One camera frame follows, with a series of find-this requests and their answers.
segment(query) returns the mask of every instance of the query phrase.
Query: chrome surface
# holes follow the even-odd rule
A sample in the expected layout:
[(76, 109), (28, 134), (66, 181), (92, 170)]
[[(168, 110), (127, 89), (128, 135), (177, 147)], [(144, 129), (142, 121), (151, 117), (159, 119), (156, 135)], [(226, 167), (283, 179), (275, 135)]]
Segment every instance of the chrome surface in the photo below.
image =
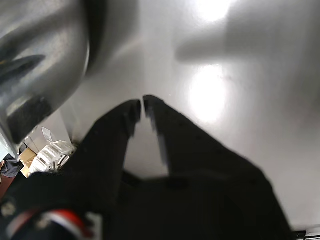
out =
[(77, 88), (88, 61), (87, 32), (81, 0), (0, 2), (0, 134), (8, 148)]
[[(105, 3), (101, 45), (61, 109), (72, 139), (123, 101), (159, 96), (261, 167), (294, 228), (319, 224), (320, 1)], [(167, 174), (145, 118), (125, 168)]]
[(320, 239), (320, 226), (317, 225), (317, 226), (308, 228), (306, 230), (305, 239), (306, 240), (318, 240), (318, 239)]

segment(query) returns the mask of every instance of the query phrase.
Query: cardboard box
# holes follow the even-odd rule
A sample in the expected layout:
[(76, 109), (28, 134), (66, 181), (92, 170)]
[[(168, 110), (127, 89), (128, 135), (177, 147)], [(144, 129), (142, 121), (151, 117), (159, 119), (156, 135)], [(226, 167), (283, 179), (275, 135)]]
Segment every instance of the cardboard box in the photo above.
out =
[(37, 155), (30, 149), (26, 148), (19, 156), (20, 161), (24, 165), (21, 170), (22, 174), (27, 178), (29, 175), (29, 168)]

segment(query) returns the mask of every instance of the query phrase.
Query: metal object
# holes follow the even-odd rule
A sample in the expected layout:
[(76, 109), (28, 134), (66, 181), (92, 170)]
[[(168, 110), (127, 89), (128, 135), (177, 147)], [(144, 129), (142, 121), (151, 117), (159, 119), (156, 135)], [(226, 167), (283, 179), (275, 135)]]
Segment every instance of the metal object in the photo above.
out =
[(13, 216), (16, 213), (16, 207), (15, 205), (8, 201), (1, 205), (1, 214), (3, 217), (10, 217)]
[(305, 240), (307, 231), (294, 231), (293, 239), (294, 240)]
[(310, 227), (306, 230), (305, 239), (319, 240), (320, 239), (320, 226)]
[(11, 154), (74, 92), (88, 53), (81, 0), (0, 2), (0, 134)]
[(60, 171), (61, 168), (68, 162), (69, 159), (70, 159), (70, 155), (63, 155), (57, 164), (57, 170)]

